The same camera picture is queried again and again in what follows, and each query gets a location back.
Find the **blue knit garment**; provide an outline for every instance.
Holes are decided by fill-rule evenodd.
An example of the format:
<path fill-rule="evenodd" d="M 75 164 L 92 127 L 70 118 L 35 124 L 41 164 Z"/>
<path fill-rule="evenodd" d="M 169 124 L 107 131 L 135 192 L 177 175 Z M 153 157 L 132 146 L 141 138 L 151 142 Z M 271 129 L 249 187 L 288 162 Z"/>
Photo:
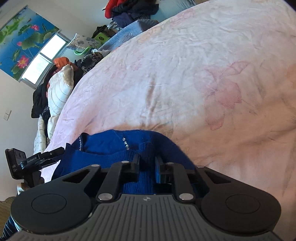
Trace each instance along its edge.
<path fill-rule="evenodd" d="M 108 130 L 94 135 L 82 133 L 72 145 L 67 144 L 52 179 L 92 164 L 109 168 L 115 162 L 132 161 L 136 153 L 141 156 L 139 180 L 136 183 L 124 184 L 122 193 L 154 193 L 156 156 L 160 156 L 164 162 L 176 162 L 182 164 L 185 169 L 194 169 L 194 164 L 180 148 L 160 133 L 143 130 Z"/>

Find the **pile of clothes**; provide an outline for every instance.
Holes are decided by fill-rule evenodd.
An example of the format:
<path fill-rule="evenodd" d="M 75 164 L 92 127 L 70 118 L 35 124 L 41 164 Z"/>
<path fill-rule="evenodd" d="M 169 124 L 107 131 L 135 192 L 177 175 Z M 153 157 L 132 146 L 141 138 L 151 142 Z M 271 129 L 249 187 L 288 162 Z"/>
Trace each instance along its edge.
<path fill-rule="evenodd" d="M 73 79 L 75 87 L 84 74 L 82 68 L 78 67 L 74 63 L 71 63 L 69 59 L 66 57 L 56 58 L 54 60 L 54 64 L 55 65 L 49 70 L 49 72 L 45 76 L 43 83 L 39 85 L 33 93 L 33 108 L 31 112 L 31 117 L 39 118 L 41 115 L 45 126 L 47 126 L 48 120 L 50 118 L 47 90 L 49 88 L 49 80 L 51 79 L 51 77 L 54 76 L 57 72 L 59 72 L 64 66 L 70 64 L 71 66 L 73 66 L 74 69 Z M 47 128 L 44 129 L 44 132 L 45 137 L 47 138 L 47 142 L 49 142 Z"/>
<path fill-rule="evenodd" d="M 159 5 L 156 0 L 110 0 L 105 9 L 105 17 L 113 18 L 120 27 L 138 19 L 150 19 L 150 15 L 157 13 Z"/>

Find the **pink floral bed sheet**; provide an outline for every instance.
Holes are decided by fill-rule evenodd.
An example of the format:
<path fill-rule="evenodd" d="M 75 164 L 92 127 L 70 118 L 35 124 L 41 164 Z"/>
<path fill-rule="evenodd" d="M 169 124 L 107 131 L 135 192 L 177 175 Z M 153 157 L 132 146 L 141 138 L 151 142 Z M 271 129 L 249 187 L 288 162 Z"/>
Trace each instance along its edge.
<path fill-rule="evenodd" d="M 195 164 L 271 193 L 275 232 L 292 240 L 296 13 L 283 0 L 211 0 L 158 24 L 80 80 L 47 150 L 109 129 L 160 132 Z"/>

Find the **red clothing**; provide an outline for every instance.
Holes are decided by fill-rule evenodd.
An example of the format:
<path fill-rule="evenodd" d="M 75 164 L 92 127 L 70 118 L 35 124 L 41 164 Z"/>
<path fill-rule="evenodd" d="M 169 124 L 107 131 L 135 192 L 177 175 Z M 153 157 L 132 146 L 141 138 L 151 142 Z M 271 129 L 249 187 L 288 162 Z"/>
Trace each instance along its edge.
<path fill-rule="evenodd" d="M 124 3 L 126 0 L 109 0 L 105 9 L 105 18 L 112 18 L 112 8 Z"/>

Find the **pink lotus flower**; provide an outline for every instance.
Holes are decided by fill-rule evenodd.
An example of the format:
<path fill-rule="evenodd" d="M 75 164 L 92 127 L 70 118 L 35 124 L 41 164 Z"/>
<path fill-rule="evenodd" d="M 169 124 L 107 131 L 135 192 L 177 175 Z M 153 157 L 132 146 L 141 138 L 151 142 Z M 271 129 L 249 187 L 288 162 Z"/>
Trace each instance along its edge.
<path fill-rule="evenodd" d="M 20 69 L 23 69 L 25 68 L 26 66 L 28 66 L 28 62 L 29 62 L 29 58 L 26 58 L 26 56 L 22 56 L 18 62 L 17 62 L 17 66 L 20 68 Z"/>
<path fill-rule="evenodd" d="M 33 26 L 31 26 L 31 29 L 34 29 L 35 31 L 39 31 L 39 27 L 38 27 L 38 25 L 33 25 Z"/>
<path fill-rule="evenodd" d="M 199 79 L 194 82 L 194 85 L 198 91 L 206 95 L 205 120 L 211 130 L 222 127 L 226 110 L 234 109 L 235 104 L 242 102 L 242 94 L 238 84 L 227 77 L 240 74 L 248 65 L 248 62 L 239 61 L 234 62 L 226 69 L 214 66 L 207 68 L 205 75 L 199 73 Z"/>

